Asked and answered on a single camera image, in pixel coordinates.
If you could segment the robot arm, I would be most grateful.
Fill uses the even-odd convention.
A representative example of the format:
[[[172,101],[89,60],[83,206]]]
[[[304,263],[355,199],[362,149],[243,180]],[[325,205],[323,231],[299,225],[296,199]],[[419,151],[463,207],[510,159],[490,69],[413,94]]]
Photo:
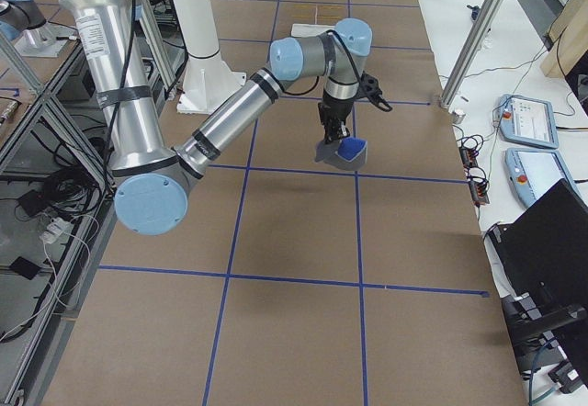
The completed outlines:
[[[316,36],[276,40],[267,64],[245,76],[221,58],[210,0],[173,0],[188,53],[181,103],[207,118],[186,142],[168,148],[134,47],[138,0],[58,1],[75,20],[110,127],[115,211],[128,229],[144,235],[172,230],[207,167],[301,78],[325,81],[317,160],[344,171],[365,163],[367,143],[346,126],[356,100],[370,94],[364,67],[372,31],[365,21],[346,18]]]
[[[24,57],[57,58],[68,40],[60,39],[35,0],[1,0],[1,33]]]

